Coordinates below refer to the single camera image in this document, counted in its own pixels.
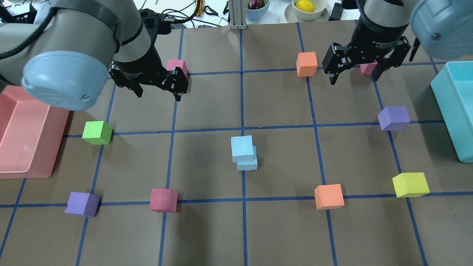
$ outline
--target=pink bin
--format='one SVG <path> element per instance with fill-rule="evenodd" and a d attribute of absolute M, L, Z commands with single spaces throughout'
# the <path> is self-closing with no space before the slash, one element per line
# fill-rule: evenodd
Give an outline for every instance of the pink bin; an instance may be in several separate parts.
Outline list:
<path fill-rule="evenodd" d="M 50 177 L 68 115 L 22 87 L 6 87 L 0 94 L 0 179 Z"/>

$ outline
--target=grid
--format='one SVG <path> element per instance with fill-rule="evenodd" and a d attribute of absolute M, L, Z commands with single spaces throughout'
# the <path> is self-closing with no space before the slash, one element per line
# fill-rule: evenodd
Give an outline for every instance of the grid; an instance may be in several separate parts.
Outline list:
<path fill-rule="evenodd" d="M 301 51 L 304 52 L 304 41 L 300 30 L 300 25 L 297 23 L 297 30 L 298 36 L 301 46 Z M 181 30 L 180 34 L 180 45 L 179 45 L 179 59 L 182 57 L 182 47 L 183 47 L 183 39 L 184 39 L 184 30 Z M 263 69 L 263 70 L 244 70 L 244 46 L 243 46 L 243 32 L 240 30 L 239 32 L 239 49 L 240 49 L 240 70 L 239 71 L 220 71 L 220 72 L 197 72 L 197 73 L 189 73 L 189 75 L 215 75 L 215 74 L 240 74 L 240 97 L 241 97 L 241 127 L 232 127 L 232 128 L 208 128 L 208 129 L 190 129 L 190 130 L 176 130 L 175 123 L 176 123 L 176 113 L 177 113 L 177 102 L 174 101 L 174 111 L 173 111 L 173 121 L 172 121 L 172 130 L 162 130 L 162 131 L 139 131 L 139 132 L 114 132 L 113 135 L 140 135 L 140 134 L 164 134 L 168 133 L 171 135 L 170 139 L 170 147 L 169 147 L 169 156 L 168 156 L 168 165 L 167 165 L 167 178 L 166 178 L 166 188 L 169 188 L 170 178 L 171 178 L 171 166 L 172 166 L 172 159 L 173 159 L 173 147 L 174 147 L 174 136 L 175 134 L 179 133 L 195 133 L 195 132 L 213 132 L 213 131 L 240 131 L 241 135 L 245 134 L 245 130 L 267 130 L 267 129 L 289 129 L 289 128 L 313 128 L 314 130 L 314 138 L 317 147 L 317 155 L 318 155 L 318 163 L 320 167 L 320 174 L 322 178 L 322 184 L 325 185 L 325 173 L 324 173 L 324 163 L 323 163 L 323 150 L 321 149 L 320 141 L 319 141 L 319 133 L 318 130 L 321 127 L 346 127 L 346 126 L 364 126 L 364 125 L 379 125 L 378 122 L 365 122 L 365 123 L 336 123 L 336 124 L 318 124 L 316 120 L 316 115 L 314 111 L 314 103 L 311 94 L 311 87 L 309 82 L 309 77 L 306 77 L 306 84 L 307 84 L 307 93 L 308 99 L 310 103 L 310 111 L 312 116 L 312 124 L 301 124 L 301 125 L 286 125 L 286 126 L 264 126 L 264 127 L 247 127 L 245 126 L 245 110 L 244 110 L 244 74 L 245 73 L 254 73 L 254 72 L 278 72 L 278 71 L 295 71 L 295 68 L 285 68 L 285 69 Z M 430 57 L 430 63 L 404 63 L 403 65 L 431 65 L 434 68 L 435 73 L 438 73 L 437 65 L 445 64 L 446 62 L 434 62 L 434 60 Z M 377 99 L 379 101 L 380 110 L 384 108 L 383 101 L 381 99 L 381 95 L 378 90 L 377 82 L 373 81 L 374 88 L 376 90 Z M 110 99 L 110 104 L 108 107 L 106 122 L 109 122 L 110 113 L 113 108 L 114 103 L 114 96 L 115 96 L 116 85 L 113 87 L 112 96 Z M 428 120 L 428 121 L 411 121 L 411 124 L 436 124 L 436 123 L 443 123 L 442 120 Z M 65 135 L 66 138 L 80 138 L 81 135 Z M 402 172 L 402 167 L 399 162 L 399 158 L 396 152 L 396 147 L 394 144 L 393 136 L 391 132 L 388 132 L 388 137 L 391 143 L 393 156 L 396 162 L 396 166 L 398 172 Z M 97 176 L 100 169 L 101 159 L 103 156 L 104 146 L 101 145 L 98 155 L 98 160 L 96 163 L 95 174 L 92 182 L 92 186 L 90 189 L 91 193 L 94 193 L 96 187 Z M 212 199 L 194 199 L 194 200 L 179 200 L 179 204 L 199 204 L 199 203 L 229 203 L 229 202 L 242 202 L 242 214 L 243 214 L 243 251 L 244 251 L 244 265 L 248 265 L 248 247 L 247 247 L 247 223 L 246 223 L 246 203 L 247 202 L 259 202 L 259 201 L 299 201 L 299 200 L 314 200 L 313 196 L 279 196 L 279 197 L 247 197 L 246 196 L 246 183 L 245 183 L 245 171 L 241 172 L 241 185 L 242 185 L 242 197 L 238 198 L 212 198 Z M 3 242 L 0 248 L 0 257 L 4 250 L 4 247 L 8 241 L 9 231 L 13 220 L 15 218 L 15 214 L 18 208 L 31 208 L 31 207 L 65 207 L 67 203 L 55 203 L 55 204 L 20 204 L 20 198 L 23 193 L 23 189 L 26 184 L 26 179 L 23 180 L 20 190 L 18 192 L 18 196 L 16 199 L 15 204 L 1 204 L 0 208 L 13 208 L 8 227 L 3 237 Z M 458 191 L 458 192 L 434 192 L 430 193 L 426 196 L 457 196 L 457 195 L 473 195 L 473 191 Z M 395 194 L 377 194 L 377 195 L 344 195 L 344 199 L 364 199 L 364 198 L 391 198 L 396 197 Z M 129 202 L 101 202 L 100 206 L 113 206 L 113 205 L 148 205 L 149 201 L 129 201 Z M 415 233 L 415 238 L 417 240 L 418 248 L 420 251 L 421 259 L 424 265 L 427 265 L 428 262 L 426 260 L 422 242 L 419 236 L 419 232 L 417 229 L 417 224 L 415 220 L 415 215 L 412 210 L 411 202 L 409 198 L 406 198 L 406 207 L 410 214 L 410 219 L 412 222 L 412 227 Z M 161 241 L 160 241 L 160 250 L 159 250 L 159 259 L 158 265 L 163 265 L 163 250 L 165 245 L 165 237 L 166 237 L 166 213 L 163 214 L 162 217 L 162 228 L 161 228 Z M 333 265 L 338 265 L 337 263 L 337 254 L 336 254 L 336 243 L 333 236 L 333 228 L 332 228 L 332 219 L 330 210 L 326 210 L 326 219 L 327 219 L 327 227 L 329 232 L 330 238 L 330 248 L 332 251 L 332 258 L 333 258 Z M 82 247 L 84 244 L 84 239 L 87 237 L 87 226 L 88 226 L 88 217 L 85 218 L 83 229 L 80 238 L 79 249 L 77 252 L 77 259 L 76 265 L 80 264 Z"/>

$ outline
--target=light blue cap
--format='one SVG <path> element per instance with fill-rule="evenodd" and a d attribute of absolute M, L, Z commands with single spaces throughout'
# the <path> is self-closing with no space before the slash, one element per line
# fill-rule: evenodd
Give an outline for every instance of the light blue cap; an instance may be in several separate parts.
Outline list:
<path fill-rule="evenodd" d="M 107 76 L 106 67 L 90 55 L 53 51 L 28 61 L 21 85 L 31 96 L 51 106 L 85 110 L 97 101 Z"/>

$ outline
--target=lemon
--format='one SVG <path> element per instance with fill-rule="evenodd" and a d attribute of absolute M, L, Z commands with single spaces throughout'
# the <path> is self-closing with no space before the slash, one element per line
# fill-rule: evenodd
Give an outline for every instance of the lemon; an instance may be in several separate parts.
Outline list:
<path fill-rule="evenodd" d="M 299 0 L 299 1 L 297 1 L 296 2 L 296 8 L 301 10 L 301 11 L 308 12 L 308 13 L 315 12 L 314 4 L 309 0 Z"/>

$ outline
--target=teal plastic container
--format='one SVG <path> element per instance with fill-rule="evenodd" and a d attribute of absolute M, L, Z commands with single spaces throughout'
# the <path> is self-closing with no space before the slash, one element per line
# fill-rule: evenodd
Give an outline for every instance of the teal plastic container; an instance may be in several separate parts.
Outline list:
<path fill-rule="evenodd" d="M 431 83 L 461 162 L 473 162 L 473 61 L 448 62 Z"/>

